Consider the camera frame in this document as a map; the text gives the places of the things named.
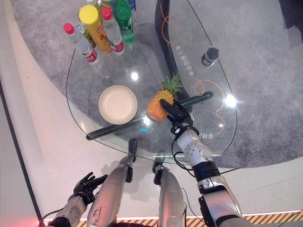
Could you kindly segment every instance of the green soda bottle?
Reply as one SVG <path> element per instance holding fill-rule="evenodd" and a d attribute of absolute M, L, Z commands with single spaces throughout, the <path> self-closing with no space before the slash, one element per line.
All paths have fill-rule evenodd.
<path fill-rule="evenodd" d="M 118 0 L 116 6 L 116 19 L 120 26 L 123 40 L 131 43 L 134 40 L 134 25 L 132 10 L 126 0 Z"/>

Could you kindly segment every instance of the bottle label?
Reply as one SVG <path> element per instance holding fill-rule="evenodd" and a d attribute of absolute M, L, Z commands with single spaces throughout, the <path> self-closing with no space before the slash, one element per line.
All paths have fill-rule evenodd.
<path fill-rule="evenodd" d="M 129 20 L 120 20 L 119 25 L 123 31 L 129 31 L 133 28 L 133 19 L 129 18 Z"/>
<path fill-rule="evenodd" d="M 87 44 L 86 40 L 83 40 L 82 46 Z M 84 51 L 79 51 L 79 53 L 88 61 L 93 62 L 97 58 L 97 52 L 91 47 L 90 44 L 87 45 L 87 49 Z"/>
<path fill-rule="evenodd" d="M 93 49 L 93 51 L 91 52 L 91 55 L 88 56 L 88 57 L 85 57 L 85 59 L 88 61 L 88 62 L 93 62 L 97 59 L 97 52 Z"/>
<path fill-rule="evenodd" d="M 100 39 L 100 40 L 106 39 L 104 30 L 103 30 L 103 25 L 100 25 L 100 26 L 97 28 L 96 32 L 98 33 L 99 39 Z"/>
<path fill-rule="evenodd" d="M 115 40 L 110 40 L 109 44 L 114 52 L 120 52 L 124 49 L 124 44 L 122 41 L 122 37 L 119 37 Z"/>
<path fill-rule="evenodd" d="M 131 9 L 133 9 L 134 11 L 136 11 L 137 7 L 136 7 L 136 0 L 128 0 L 128 3 L 131 7 Z"/>

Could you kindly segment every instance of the plastic bottle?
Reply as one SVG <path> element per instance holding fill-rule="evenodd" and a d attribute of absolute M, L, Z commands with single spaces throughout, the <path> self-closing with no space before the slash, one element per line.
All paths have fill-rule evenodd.
<path fill-rule="evenodd" d="M 97 59 L 97 52 L 81 32 L 74 30 L 70 23 L 64 24 L 63 29 L 69 35 L 70 43 L 88 62 L 94 62 Z"/>
<path fill-rule="evenodd" d="M 89 5 L 92 5 L 96 7 L 99 16 L 101 17 L 101 7 L 99 6 L 99 3 L 97 0 L 85 0 Z"/>
<path fill-rule="evenodd" d="M 79 19 L 83 24 L 85 24 L 101 54 L 110 54 L 112 49 L 110 48 L 109 41 L 105 36 L 102 22 L 99 18 L 96 7 L 92 5 L 83 6 L 79 11 Z"/>
<path fill-rule="evenodd" d="M 105 34 L 109 40 L 110 46 L 114 54 L 121 55 L 125 48 L 119 25 L 115 18 L 112 17 L 112 10 L 109 8 L 102 9 L 103 27 Z"/>
<path fill-rule="evenodd" d="M 105 7 L 105 8 L 113 9 L 113 16 L 115 16 L 116 5 L 117 5 L 116 0 L 101 0 L 101 5 L 102 5 L 102 8 Z"/>
<path fill-rule="evenodd" d="M 118 0 L 116 18 L 121 29 L 123 40 L 131 43 L 134 40 L 132 9 L 126 0 Z"/>
<path fill-rule="evenodd" d="M 74 28 L 75 28 L 75 30 L 78 30 L 85 36 L 85 38 L 89 41 L 89 43 L 91 44 L 91 46 L 93 48 L 96 47 L 96 44 L 95 44 L 93 38 L 91 37 L 91 35 L 89 34 L 88 30 L 86 29 L 85 25 L 82 22 L 80 22 Z"/>

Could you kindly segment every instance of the yellow bottle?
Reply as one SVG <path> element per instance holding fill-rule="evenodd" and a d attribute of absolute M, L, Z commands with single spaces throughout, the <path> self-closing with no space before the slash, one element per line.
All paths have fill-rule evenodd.
<path fill-rule="evenodd" d="M 79 11 L 79 19 L 85 24 L 101 54 L 108 55 L 111 53 L 112 50 L 110 48 L 109 41 L 105 36 L 102 21 L 99 18 L 96 7 L 92 5 L 83 6 Z"/>

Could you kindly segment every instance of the round glass tabletop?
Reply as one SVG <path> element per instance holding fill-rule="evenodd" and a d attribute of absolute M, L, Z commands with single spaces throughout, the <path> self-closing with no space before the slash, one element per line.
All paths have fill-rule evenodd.
<path fill-rule="evenodd" d="M 66 93 L 75 122 L 88 139 L 127 153 L 129 139 L 136 138 L 138 157 L 154 160 L 162 151 L 165 161 L 173 163 L 171 122 L 150 120 L 146 108 L 162 89 L 164 78 L 178 73 L 183 88 L 176 99 L 191 112 L 213 157 L 221 155 L 235 134 L 236 101 L 220 61 L 211 66 L 202 63 L 212 44 L 190 3 L 138 1 L 134 25 L 135 41 L 125 44 L 121 56 L 99 55 L 98 63 L 91 64 L 74 52 Z M 137 113 L 127 124 L 112 125 L 99 112 L 99 97 L 112 85 L 128 87 L 137 98 Z"/>

